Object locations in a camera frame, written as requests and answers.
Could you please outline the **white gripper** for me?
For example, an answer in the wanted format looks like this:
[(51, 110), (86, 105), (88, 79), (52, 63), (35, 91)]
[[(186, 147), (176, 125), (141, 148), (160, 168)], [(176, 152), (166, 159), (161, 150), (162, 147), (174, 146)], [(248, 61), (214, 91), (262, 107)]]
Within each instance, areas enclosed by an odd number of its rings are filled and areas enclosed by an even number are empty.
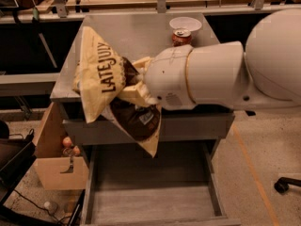
[(148, 107), (157, 102), (166, 110), (191, 110), (196, 104), (190, 98), (186, 82), (186, 64), (191, 45), (165, 49), (158, 56), (140, 58), (133, 63), (135, 75), (143, 81), (125, 87), (118, 97), (128, 103)]

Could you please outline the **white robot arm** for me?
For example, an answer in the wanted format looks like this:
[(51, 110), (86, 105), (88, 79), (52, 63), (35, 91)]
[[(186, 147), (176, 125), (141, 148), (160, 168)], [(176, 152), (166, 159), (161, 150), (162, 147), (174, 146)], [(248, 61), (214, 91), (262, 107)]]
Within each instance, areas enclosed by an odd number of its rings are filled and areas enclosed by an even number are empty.
[(140, 81), (121, 100), (166, 110), (222, 105), (233, 110), (290, 111), (301, 107), (301, 9), (283, 9), (239, 41), (167, 48), (143, 58)]

